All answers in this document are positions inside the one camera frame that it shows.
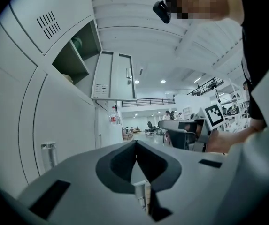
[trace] railing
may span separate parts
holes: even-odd
[[[122,107],[138,107],[138,106],[153,106],[153,105],[167,105],[175,104],[173,97],[161,98],[143,98],[137,101],[122,102]]]
[[[214,77],[213,79],[209,80],[205,84],[201,85],[194,91],[190,92],[188,95],[192,96],[201,96],[219,86],[221,86],[224,83],[224,81],[220,78]]]

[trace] open locker door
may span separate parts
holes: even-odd
[[[131,56],[101,51],[93,80],[91,99],[137,100],[133,69]]]

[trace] ceiling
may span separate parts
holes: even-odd
[[[241,80],[242,35],[236,22],[164,24],[152,10],[157,1],[92,0],[103,49],[132,55],[137,91],[193,90],[199,77],[199,85],[214,76]]]
[[[159,110],[145,110],[145,111],[137,111],[137,112],[123,112],[122,117],[124,118],[133,118],[135,114],[137,114],[136,117],[151,117],[153,114],[155,116],[163,116],[166,112],[166,110],[169,110],[169,108],[166,109],[159,109]]]

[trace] metal cylinder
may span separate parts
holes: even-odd
[[[41,154],[46,172],[58,164],[56,144],[54,142],[42,144]]]

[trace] light fixture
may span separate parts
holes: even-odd
[[[200,77],[200,78],[198,78],[196,81],[194,81],[194,83],[195,83],[195,82],[197,82],[199,79],[201,79],[201,77]]]

